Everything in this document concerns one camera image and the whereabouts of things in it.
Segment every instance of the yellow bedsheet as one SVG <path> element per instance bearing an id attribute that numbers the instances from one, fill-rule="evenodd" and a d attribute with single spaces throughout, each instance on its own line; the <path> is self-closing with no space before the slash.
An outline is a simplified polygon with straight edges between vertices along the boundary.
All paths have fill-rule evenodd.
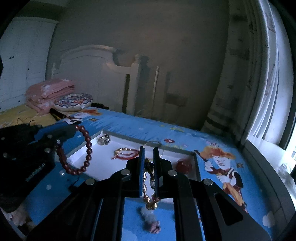
<path id="1" fill-rule="evenodd" d="M 48 126 L 55 122 L 51 114 L 38 115 L 35 110 L 25 104 L 0 112 L 0 128 L 23 123 Z"/>

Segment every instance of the white bed frame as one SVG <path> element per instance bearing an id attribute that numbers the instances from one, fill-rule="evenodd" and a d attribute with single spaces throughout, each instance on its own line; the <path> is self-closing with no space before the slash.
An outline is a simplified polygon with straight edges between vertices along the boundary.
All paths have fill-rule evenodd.
<path id="1" fill-rule="evenodd" d="M 53 64 L 51 78 L 73 80 L 76 93 L 91 94 L 95 103 L 117 112 L 126 109 L 127 114 L 134 115 L 141 70 L 139 55 L 135 56 L 131 67 L 124 67 L 114 63 L 115 52 L 115 48 L 103 45 L 69 50 L 61 56 L 58 69 L 56 63 Z M 127 74 L 130 75 L 129 83 L 126 83 Z"/>

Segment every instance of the white wardrobe door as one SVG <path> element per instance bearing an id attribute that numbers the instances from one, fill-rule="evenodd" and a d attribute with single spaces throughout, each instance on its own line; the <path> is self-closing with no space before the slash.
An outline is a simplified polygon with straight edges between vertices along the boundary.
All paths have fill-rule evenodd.
<path id="1" fill-rule="evenodd" d="M 27 71 L 30 53 L 34 48 L 34 39 L 41 25 L 37 21 L 21 22 L 20 38 L 14 51 L 14 66 L 12 74 L 12 97 L 24 95 L 26 93 Z"/>
<path id="2" fill-rule="evenodd" d="M 0 39 L 0 54 L 3 62 L 3 72 L 0 79 L 0 102 L 12 96 L 13 55 L 14 48 L 20 38 L 21 24 L 19 21 L 11 22 Z"/>
<path id="3" fill-rule="evenodd" d="M 0 110 L 25 103 L 29 86 L 45 80 L 47 55 L 56 23 L 15 18 L 0 39 L 3 73 Z"/>
<path id="4" fill-rule="evenodd" d="M 38 35 L 35 38 L 34 48 L 31 51 L 27 71 L 27 89 L 29 86 L 45 80 L 46 62 L 54 23 L 39 22 Z"/>

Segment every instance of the cartoon character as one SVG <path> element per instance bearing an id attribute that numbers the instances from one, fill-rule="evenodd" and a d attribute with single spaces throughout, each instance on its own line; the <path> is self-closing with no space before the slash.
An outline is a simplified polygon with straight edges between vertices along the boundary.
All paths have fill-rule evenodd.
<path id="1" fill-rule="evenodd" d="M 231 160 L 235 159 L 232 153 L 224 152 L 219 147 L 206 146 L 204 150 L 199 153 L 195 152 L 205 161 L 205 170 L 210 174 L 216 174 L 216 177 L 223 183 L 223 190 L 230 194 L 235 202 L 247 212 L 247 204 L 242 198 L 241 189 L 244 187 L 242 178 L 234 168 L 231 167 Z M 208 159 L 213 158 L 215 163 L 219 166 L 218 169 L 213 167 L 213 164 Z"/>
<path id="2" fill-rule="evenodd" d="M 97 110 L 93 110 L 93 109 L 82 110 L 78 113 L 75 113 L 73 116 L 68 116 L 63 121 L 68 122 L 68 124 L 73 124 L 73 123 L 78 124 L 78 122 L 81 123 L 82 121 L 84 121 L 84 119 L 86 117 L 89 117 L 91 115 L 98 116 L 98 115 L 101 115 L 101 113 L 99 113 Z"/>

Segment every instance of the patterned pillow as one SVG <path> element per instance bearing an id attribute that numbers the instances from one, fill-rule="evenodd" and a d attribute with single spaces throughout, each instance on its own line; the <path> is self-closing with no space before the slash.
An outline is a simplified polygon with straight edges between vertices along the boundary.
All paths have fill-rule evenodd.
<path id="1" fill-rule="evenodd" d="M 55 101 L 54 108 L 58 111 L 80 111 L 89 107 L 93 97 L 89 94 L 70 94 Z"/>

